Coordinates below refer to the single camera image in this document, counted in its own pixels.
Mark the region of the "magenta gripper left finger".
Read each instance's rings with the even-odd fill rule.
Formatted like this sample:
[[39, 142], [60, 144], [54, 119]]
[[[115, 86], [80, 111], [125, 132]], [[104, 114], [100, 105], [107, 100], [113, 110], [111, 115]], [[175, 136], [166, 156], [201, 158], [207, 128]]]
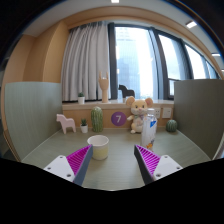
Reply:
[[44, 170], [81, 186], [93, 155], [93, 146], [87, 145], [68, 156], [59, 155]]

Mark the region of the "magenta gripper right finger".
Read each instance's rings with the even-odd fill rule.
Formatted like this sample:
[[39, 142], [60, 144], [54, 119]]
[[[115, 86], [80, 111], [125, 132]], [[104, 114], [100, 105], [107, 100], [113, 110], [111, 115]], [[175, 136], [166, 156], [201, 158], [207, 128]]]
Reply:
[[182, 169], [170, 156], [159, 156], [139, 145], [134, 146], [134, 155], [145, 184], [152, 183]]

